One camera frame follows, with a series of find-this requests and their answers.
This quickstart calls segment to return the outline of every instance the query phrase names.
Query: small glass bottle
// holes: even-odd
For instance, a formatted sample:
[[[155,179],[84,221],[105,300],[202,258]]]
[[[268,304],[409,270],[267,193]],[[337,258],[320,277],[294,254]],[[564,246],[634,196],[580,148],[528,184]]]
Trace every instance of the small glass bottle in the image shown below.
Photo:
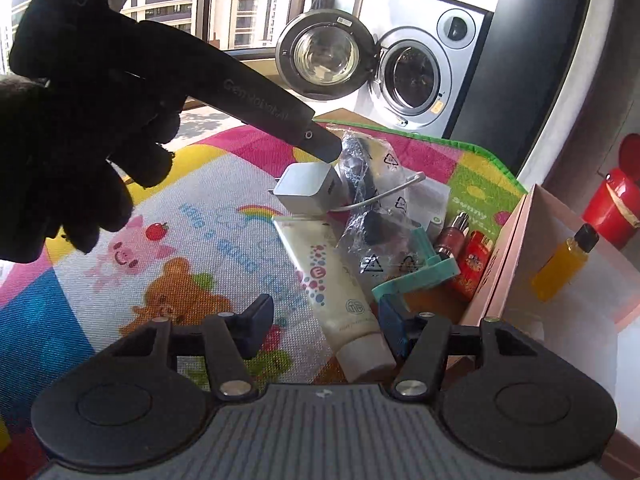
[[[531,279],[531,286],[540,301],[554,297],[584,267],[589,252],[599,239],[596,229],[584,224],[573,237],[558,245],[554,255]]]
[[[458,213],[449,227],[442,230],[433,248],[443,260],[457,258],[465,246],[468,232],[469,215],[463,211]]]

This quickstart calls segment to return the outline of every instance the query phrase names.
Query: white cosmetic tube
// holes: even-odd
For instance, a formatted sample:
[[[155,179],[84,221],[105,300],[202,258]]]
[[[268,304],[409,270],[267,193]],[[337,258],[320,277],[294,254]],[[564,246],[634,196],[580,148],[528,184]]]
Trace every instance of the white cosmetic tube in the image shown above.
[[[387,378],[396,361],[360,285],[335,249],[329,223],[318,217],[274,216],[273,224],[347,380]]]

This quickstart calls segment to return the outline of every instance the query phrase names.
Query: teal plastic clip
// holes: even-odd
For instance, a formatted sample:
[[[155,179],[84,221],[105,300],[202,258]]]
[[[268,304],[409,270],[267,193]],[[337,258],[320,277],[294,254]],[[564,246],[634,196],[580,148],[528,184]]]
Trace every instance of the teal plastic clip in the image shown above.
[[[460,273],[455,258],[446,260],[436,254],[427,234],[422,228],[414,229],[411,233],[412,242],[417,248],[418,256],[424,260],[425,264],[418,270],[399,276],[373,288],[372,293],[376,301],[385,294],[397,294],[400,298],[406,292],[417,290],[418,288],[431,288],[456,276]]]

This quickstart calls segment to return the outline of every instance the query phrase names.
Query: rainbow print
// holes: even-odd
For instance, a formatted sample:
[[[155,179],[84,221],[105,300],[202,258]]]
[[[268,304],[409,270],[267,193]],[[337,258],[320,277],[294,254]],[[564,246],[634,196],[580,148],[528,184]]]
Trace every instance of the rainbow print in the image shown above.
[[[267,207],[265,205],[243,205],[239,207],[236,211],[240,214],[247,216],[250,220],[262,220],[263,222],[271,223],[271,217],[281,216],[282,213],[276,209],[271,207]]]

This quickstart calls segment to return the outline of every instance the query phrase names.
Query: pink cardboard box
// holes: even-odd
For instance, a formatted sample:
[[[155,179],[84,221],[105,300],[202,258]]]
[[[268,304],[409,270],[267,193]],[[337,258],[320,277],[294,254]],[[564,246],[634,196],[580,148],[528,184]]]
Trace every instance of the pink cardboard box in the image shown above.
[[[500,232],[461,324],[498,316],[599,382],[618,408],[618,430],[602,465],[640,477],[640,272],[600,239],[584,268],[542,303],[530,279],[583,220],[536,186]]]

